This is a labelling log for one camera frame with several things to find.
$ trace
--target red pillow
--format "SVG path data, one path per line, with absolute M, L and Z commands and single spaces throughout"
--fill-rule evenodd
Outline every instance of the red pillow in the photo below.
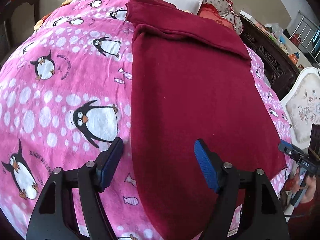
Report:
M 212 19 L 215 22 L 234 30 L 233 25 L 228 20 L 219 15 L 218 10 L 210 3 L 203 3 L 198 11 L 198 16 Z

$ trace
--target metal screw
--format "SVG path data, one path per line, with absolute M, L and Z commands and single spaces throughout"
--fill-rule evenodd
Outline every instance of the metal screw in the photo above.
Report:
M 85 166 L 87 166 L 88 168 L 91 168 L 94 166 L 94 161 L 88 161 Z
M 223 167 L 225 167 L 226 169 L 231 169 L 232 168 L 232 164 L 231 163 L 224 163 Z
M 61 168 L 57 167 L 57 168 L 54 168 L 53 173 L 58 174 L 58 173 L 60 173 L 60 171 L 61 171 Z
M 264 174 L 264 170 L 263 169 L 257 169 L 257 173 L 260 174 L 260 175 L 263 175 Z

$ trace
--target cartoon penguin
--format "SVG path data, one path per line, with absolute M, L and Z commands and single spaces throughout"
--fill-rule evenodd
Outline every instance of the cartoon penguin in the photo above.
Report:
M 102 55 L 106 55 L 105 53 L 108 53 L 110 55 L 114 55 L 117 58 L 120 57 L 119 50 L 120 50 L 120 44 L 121 41 L 112 41 L 108 40 L 109 37 L 102 37 L 97 40 L 93 40 L 93 45 L 98 49 L 98 51 Z
M 63 23 L 65 23 L 65 22 L 67 22 L 68 21 L 68 17 L 60 17 L 58 20 L 56 20 L 54 23 L 53 23 L 53 26 L 55 27 L 55 26 L 58 26 L 58 25 L 60 25 L 60 24 L 63 24 Z
M 38 184 L 31 170 L 22 157 L 21 141 L 19 139 L 19 150 L 11 155 L 9 163 L 2 162 L 4 168 L 9 171 L 19 190 L 19 196 L 24 199 L 35 199 L 39 193 Z
M 81 18 L 76 18 L 76 19 L 73 19 L 73 20 L 69 21 L 69 23 L 70 23 L 71 25 L 79 25 L 79 24 L 81 24 L 81 23 L 83 23 L 83 22 L 84 22 L 84 20 L 81 19 Z
M 42 56 L 37 61 L 30 61 L 35 65 L 36 80 L 47 80 L 55 73 L 54 61 L 51 59 L 51 50 L 48 56 Z
M 272 115 L 274 115 L 274 116 L 278 117 L 278 115 L 277 115 L 276 111 L 275 111 L 275 110 L 273 110 L 271 107 L 269 107 L 269 112 L 270 112 L 270 114 L 272 114 Z
M 282 114 L 282 118 L 285 119 L 286 121 L 288 121 L 288 119 L 285 117 L 284 114 Z
M 99 148 L 92 139 L 111 143 L 117 137 L 116 113 L 118 109 L 114 104 L 113 106 L 91 106 L 95 101 L 90 101 L 77 108 L 72 119 L 87 140 L 94 147 Z
M 31 46 L 33 43 L 34 43 L 34 42 L 29 43 L 27 46 L 25 46 L 25 47 L 23 48 L 23 50 L 22 50 L 22 54 L 25 54 L 28 50 L 30 50 L 29 46 Z
M 120 8 L 114 12 L 110 12 L 110 17 L 113 19 L 125 20 L 126 14 L 127 14 L 127 10 Z
M 102 5 L 102 1 L 101 0 L 94 0 L 91 3 L 87 4 L 90 5 L 92 8 L 97 8 L 100 5 Z

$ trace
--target pink blanket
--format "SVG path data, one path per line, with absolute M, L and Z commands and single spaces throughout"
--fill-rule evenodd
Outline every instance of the pink blanket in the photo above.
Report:
M 100 195 L 107 216 L 118 237 L 162 239 L 140 204 L 132 167 L 133 25 L 125 21 L 128 1 L 73 0 L 58 8 L 1 70 L 0 207 L 23 237 L 52 169 L 79 168 L 118 136 L 125 143 L 124 155 L 111 186 Z M 280 137 L 290 141 L 280 102 L 263 82 L 262 62 L 248 50 L 266 109 Z M 284 177 L 282 171 L 272 180 L 276 192 Z M 77 190 L 74 200 L 80 231 L 88 235 Z M 239 211 L 231 233 L 237 228 Z

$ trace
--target dark red towel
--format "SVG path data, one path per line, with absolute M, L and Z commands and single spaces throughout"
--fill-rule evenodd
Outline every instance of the dark red towel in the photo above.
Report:
M 270 179 L 285 166 L 280 139 L 233 30 L 161 0 L 130 0 L 127 9 L 136 26 L 131 136 L 139 197 L 164 239 L 191 239 L 216 200 L 193 152 L 196 139 Z

